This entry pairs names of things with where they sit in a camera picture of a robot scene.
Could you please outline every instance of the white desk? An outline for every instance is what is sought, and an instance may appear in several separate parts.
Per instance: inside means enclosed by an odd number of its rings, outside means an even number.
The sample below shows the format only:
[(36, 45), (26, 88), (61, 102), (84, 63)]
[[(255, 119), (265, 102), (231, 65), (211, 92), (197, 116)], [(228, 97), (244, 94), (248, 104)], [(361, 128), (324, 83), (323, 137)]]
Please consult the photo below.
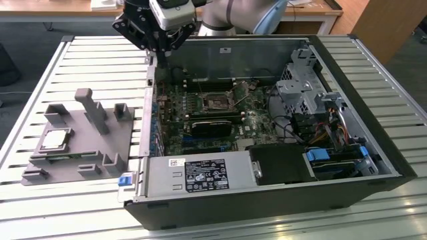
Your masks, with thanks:
[[(283, 22), (321, 22), (317, 34), (329, 34), (341, 10), (332, 10), (324, 0), (287, 8)], [(122, 12), (114, 10), (90, 11), (90, 0), (0, 0), (0, 22), (109, 22)], [(197, 9), (201, 19), (203, 10)]]
[[(76, 37), (60, 43), (0, 151), (0, 238), (383, 240), (425, 234), (425, 113), (356, 40), (320, 39), (411, 163), (416, 180), (345, 209), (153, 232), (117, 202), (116, 179), (22, 186), (21, 174), (46, 122), (41, 113), (54, 102), (81, 109), (72, 102), (76, 88), (92, 88), (104, 108), (113, 103), (136, 108), (129, 156), (138, 155), (145, 53), (118, 36)], [(137, 161), (129, 160), (129, 170)]]

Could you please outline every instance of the metal slatted table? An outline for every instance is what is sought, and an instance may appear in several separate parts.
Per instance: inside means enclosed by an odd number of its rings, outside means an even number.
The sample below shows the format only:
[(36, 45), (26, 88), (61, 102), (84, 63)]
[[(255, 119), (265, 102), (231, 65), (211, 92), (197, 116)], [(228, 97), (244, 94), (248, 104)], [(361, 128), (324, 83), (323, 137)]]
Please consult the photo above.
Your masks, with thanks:
[[(60, 43), (0, 151), (0, 238), (54, 239), (415, 239), (427, 237), (427, 118), (359, 40), (321, 36), (365, 104), (411, 163), (419, 178), (345, 209), (149, 232), (117, 201), (117, 181), (22, 186), (21, 174), (52, 103), (73, 102), (77, 88), (92, 88), (105, 108), (134, 107), (129, 170), (137, 167), (145, 53), (118, 36), (76, 37)], [(324, 72), (331, 88), (335, 85)]]

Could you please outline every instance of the floor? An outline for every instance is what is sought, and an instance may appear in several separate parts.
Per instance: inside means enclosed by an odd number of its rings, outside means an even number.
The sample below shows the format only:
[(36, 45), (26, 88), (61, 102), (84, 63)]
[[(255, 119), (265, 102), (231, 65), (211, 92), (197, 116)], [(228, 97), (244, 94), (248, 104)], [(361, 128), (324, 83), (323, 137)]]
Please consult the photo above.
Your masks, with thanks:
[[(41, 23), (0, 23), (0, 43), (21, 72), (21, 79), (0, 87), (0, 93), (32, 92), (42, 75), (56, 47), (64, 35), (117, 35), (108, 22), (54, 23), (53, 31), (45, 31)], [(409, 37), (385, 68), (427, 110), (427, 44), (420, 44), (420, 33)], [(0, 94), (0, 147), (21, 113), (28, 93)]]

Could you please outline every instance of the barcode label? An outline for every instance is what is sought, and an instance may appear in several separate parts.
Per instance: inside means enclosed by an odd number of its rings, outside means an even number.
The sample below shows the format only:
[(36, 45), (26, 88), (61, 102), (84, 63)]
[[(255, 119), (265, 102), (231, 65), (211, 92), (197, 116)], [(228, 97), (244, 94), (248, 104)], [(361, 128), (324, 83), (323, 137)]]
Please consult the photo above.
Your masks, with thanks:
[(216, 185), (225, 185), (225, 184), (228, 184), (228, 181), (217, 181)]
[(169, 167), (181, 167), (185, 164), (185, 158), (173, 158), (168, 160)]

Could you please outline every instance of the sticker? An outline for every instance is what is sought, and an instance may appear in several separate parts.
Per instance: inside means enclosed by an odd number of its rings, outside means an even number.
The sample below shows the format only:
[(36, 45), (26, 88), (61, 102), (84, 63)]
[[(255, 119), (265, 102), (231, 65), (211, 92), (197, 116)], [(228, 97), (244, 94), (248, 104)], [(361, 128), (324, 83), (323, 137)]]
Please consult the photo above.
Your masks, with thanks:
[(184, 166), (185, 158), (173, 158), (168, 160), (169, 167), (181, 167)]
[(232, 53), (232, 48), (231, 47), (221, 47), (219, 49), (220, 54), (231, 54)]
[(188, 193), (229, 189), (224, 159), (183, 162)]

